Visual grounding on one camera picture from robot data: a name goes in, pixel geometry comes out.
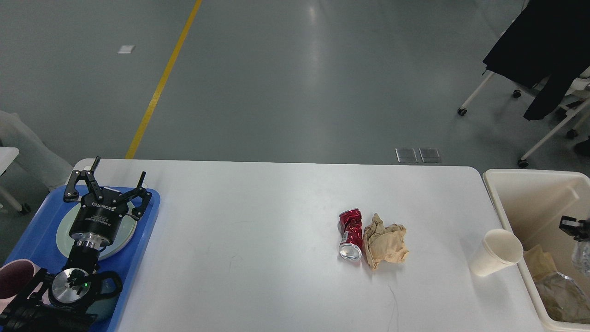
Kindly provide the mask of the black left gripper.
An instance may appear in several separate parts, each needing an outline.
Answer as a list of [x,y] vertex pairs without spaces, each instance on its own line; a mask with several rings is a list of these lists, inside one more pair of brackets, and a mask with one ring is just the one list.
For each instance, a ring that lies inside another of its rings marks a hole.
[[101,157],[96,157],[90,170],[72,170],[63,193],[64,202],[79,199],[76,184],[84,182],[89,191],[81,199],[81,207],[76,214],[68,235],[74,240],[99,238],[100,247],[110,246],[118,233],[124,214],[129,211],[127,205],[133,198],[141,198],[141,204],[131,210],[131,218],[140,220],[144,215],[152,193],[143,187],[146,172],[142,172],[137,186],[131,191],[121,193],[118,190],[100,187],[94,172]]

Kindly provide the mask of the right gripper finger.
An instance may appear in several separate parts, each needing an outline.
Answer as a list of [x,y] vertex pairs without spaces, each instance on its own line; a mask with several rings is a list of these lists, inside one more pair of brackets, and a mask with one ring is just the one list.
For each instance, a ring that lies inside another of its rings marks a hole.
[[575,217],[562,216],[559,229],[577,242],[588,242],[590,240],[590,219],[578,220]]

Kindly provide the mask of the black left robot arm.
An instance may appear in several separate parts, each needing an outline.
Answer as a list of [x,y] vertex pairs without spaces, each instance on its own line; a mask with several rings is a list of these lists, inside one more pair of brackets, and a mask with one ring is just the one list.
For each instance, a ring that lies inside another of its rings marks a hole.
[[1,268],[3,332],[113,332],[152,234],[159,194],[101,186],[100,157],[52,191]]

